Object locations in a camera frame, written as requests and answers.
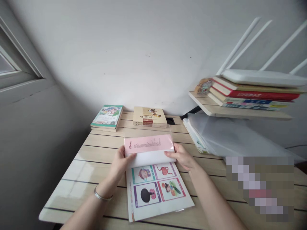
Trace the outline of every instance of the cable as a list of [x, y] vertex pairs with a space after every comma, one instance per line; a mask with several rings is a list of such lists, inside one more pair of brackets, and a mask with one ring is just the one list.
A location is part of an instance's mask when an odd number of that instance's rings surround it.
[[285, 149], [290, 149], [290, 148], [300, 147], [300, 146], [307, 146], [307, 144], [305, 144], [305, 145], [295, 145], [295, 146], [291, 146], [291, 147], [286, 147]]

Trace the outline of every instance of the pink page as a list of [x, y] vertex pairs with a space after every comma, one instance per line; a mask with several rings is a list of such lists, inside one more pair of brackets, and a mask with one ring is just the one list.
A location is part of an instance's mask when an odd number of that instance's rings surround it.
[[173, 140], [170, 134], [125, 138], [126, 154], [170, 149], [174, 149]]

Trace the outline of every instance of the bangle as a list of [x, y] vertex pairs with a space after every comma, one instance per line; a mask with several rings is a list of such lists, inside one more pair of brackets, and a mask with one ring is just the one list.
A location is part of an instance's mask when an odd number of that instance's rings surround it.
[[112, 200], [113, 195], [112, 195], [109, 199], [103, 198], [102, 196], [99, 196], [99, 194], [96, 192], [96, 188], [97, 188], [97, 186], [96, 186], [95, 189], [94, 189], [94, 193], [95, 193], [95, 196], [96, 196], [98, 199], [103, 200], [103, 201], [107, 201], [107, 202], [110, 201], [110, 200]]

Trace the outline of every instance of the wooden shelf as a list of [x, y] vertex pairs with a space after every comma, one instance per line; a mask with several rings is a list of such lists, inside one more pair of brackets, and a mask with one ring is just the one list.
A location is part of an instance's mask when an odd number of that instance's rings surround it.
[[189, 96], [208, 115], [213, 117], [246, 118], [246, 119], [274, 119], [291, 120], [292, 117], [281, 111], [249, 110], [239, 108], [221, 107], [207, 95], [189, 92]]

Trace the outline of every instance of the hand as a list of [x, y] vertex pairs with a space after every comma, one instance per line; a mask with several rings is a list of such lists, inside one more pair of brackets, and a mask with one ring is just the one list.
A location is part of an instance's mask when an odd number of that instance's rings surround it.
[[174, 143], [175, 152], [164, 151], [167, 157], [176, 158], [179, 164], [188, 172], [198, 164], [181, 144]]
[[108, 177], [118, 182], [126, 171], [128, 164], [134, 160], [135, 156], [136, 153], [132, 153], [128, 157], [125, 157], [125, 147], [121, 146], [115, 153]]

